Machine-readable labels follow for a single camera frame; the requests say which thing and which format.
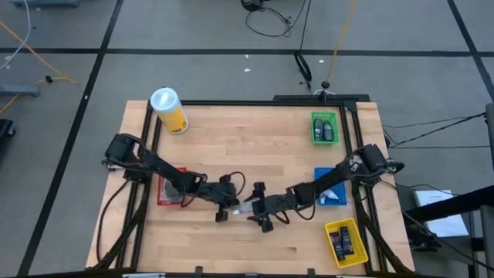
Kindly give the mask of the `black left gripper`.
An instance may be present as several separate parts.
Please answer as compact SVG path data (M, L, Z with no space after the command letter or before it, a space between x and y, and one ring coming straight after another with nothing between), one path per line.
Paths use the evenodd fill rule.
M218 211L215 214L215 221L217 223L228 220L226 207L239 204L237 191L232 183L231 175L221 176L219 182L202 183L200 187L200 198L218 205Z

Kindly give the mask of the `white small toothpaste tube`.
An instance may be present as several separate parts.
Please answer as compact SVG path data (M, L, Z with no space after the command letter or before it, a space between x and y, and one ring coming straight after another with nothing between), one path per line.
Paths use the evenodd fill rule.
M233 211L234 215L242 215L253 211L254 201L243 202L238 208Z
M337 205L340 203L340 198L336 193L328 189L320 194L319 201L321 205Z

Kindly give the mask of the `dark blue shave butter tube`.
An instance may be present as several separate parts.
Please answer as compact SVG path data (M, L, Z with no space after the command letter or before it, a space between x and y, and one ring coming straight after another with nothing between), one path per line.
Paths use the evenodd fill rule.
M340 238L341 238L341 246L343 249L344 255L353 255L354 248L350 239L350 233L347 226L340 227Z
M344 261L344 253L343 253L343 247L342 247L342 242L340 239L340 234L339 232L331 232L330 233L330 241L332 242L333 250L335 251L336 257L338 261Z

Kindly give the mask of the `blue plastic basket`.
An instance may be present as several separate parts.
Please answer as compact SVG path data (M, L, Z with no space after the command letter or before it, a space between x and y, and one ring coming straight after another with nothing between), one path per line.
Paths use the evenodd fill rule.
M323 168L323 167L314 168L314 179L317 180L322 176L324 176L325 174L331 172L332 170L333 168ZM340 182L337 185L334 185L330 190L338 195L338 197L340 198L340 203L337 205L323 205L323 206L345 206L347 204L346 185L344 181Z

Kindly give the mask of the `yellow wipes canister white lid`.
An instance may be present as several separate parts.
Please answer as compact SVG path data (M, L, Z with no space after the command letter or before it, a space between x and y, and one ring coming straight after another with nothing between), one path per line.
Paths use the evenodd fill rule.
M188 129L188 118L177 93L173 89L162 87L154 91L150 103L167 132L182 134Z

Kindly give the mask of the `yellow plastic basket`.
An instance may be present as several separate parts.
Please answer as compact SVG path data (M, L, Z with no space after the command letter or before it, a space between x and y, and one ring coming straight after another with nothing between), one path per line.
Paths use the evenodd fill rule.
M344 255L344 261L338 261L335 251L333 250L332 242L330 241L330 233L331 232L339 232L340 227L347 226L350 233L350 239L354 248L353 255ZM350 266L356 266L358 264L367 263L369 258L367 254L366 247L363 244L363 241L360 237L359 230L357 228L357 224L353 218L343 219L335 222L329 222L324 225L324 231L329 241L330 249L333 254L333 258L336 261L336 264L339 268L346 268Z

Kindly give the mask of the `green plastic basket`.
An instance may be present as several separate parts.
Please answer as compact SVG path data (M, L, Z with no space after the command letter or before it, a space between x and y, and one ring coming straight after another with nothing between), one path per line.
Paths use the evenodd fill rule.
M333 141L325 141L323 138L321 141L315 141L313 137L313 121L316 118L320 118L323 122L328 120L333 128ZM335 112L330 111L313 111L310 114L310 123L311 123L311 134L312 134L312 142L315 145L335 145L340 142L340 131L339 131L339 118Z

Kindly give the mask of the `white paper stack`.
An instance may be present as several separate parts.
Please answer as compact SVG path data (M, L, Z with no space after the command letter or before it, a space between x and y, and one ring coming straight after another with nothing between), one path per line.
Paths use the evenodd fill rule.
M453 197L454 195L450 190L419 190L414 192L414 198L418 207ZM439 238L467 236L469 234L460 215L452 215L446 218L428 221L425 223L425 227Z

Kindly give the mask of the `black floor device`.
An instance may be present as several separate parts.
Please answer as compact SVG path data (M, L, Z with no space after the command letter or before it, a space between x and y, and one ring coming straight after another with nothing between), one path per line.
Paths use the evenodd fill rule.
M254 12L262 9L264 0L240 0L240 2L245 10Z

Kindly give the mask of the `grey desk leg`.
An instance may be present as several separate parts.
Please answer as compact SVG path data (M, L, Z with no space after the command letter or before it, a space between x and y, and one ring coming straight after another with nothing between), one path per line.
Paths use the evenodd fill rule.
M494 207L488 205L481 206L480 215L486 264L492 267L492 270L488 270L487 276L488 278L494 278Z

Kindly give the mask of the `black caster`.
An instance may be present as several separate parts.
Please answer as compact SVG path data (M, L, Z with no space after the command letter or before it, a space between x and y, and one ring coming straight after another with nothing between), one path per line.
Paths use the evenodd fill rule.
M16 131L13 127L13 121L9 119L0 119L0 141L13 137Z

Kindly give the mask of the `grey stand foot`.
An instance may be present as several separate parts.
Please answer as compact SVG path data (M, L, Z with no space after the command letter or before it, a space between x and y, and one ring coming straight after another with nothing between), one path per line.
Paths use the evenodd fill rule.
M0 95L26 95L38 97L40 89L36 86L15 86L15 85L0 85Z
M72 7L78 7L80 0L8 0L13 5L68 5Z

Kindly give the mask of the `black aluminium table frame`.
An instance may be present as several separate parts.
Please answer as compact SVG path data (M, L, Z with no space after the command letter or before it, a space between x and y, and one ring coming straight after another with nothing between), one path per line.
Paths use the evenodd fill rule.
M310 114L315 103L273 101L187 101L190 127L174 136L161 132L158 154L176 167L204 173L212 181L227 173L248 196L257 181L268 194L313 178L316 167L332 167L349 151L386 143L377 105L372 102L334 105L340 142L315 145ZM157 180L148 186L147 211L140 231L127 241L125 266L142 272L339 274L324 225L357 217L353 202L340 207L318 207L302 215L290 213L290 224L274 222L263 233L245 215L215 221L217 206L197 199L188 207L157 204Z

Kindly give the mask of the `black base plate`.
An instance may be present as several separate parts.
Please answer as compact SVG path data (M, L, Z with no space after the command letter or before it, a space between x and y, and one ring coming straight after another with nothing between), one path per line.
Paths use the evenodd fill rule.
M304 102L304 103L343 103L344 101L370 102L368 94L343 94L343 95L275 95L273 101L279 102Z

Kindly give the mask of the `grey metal post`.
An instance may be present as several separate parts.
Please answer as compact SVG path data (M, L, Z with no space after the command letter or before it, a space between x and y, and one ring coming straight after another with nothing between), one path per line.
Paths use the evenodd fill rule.
M492 167L494 168L494 103L486 104L485 117L489 136L489 148L491 152Z

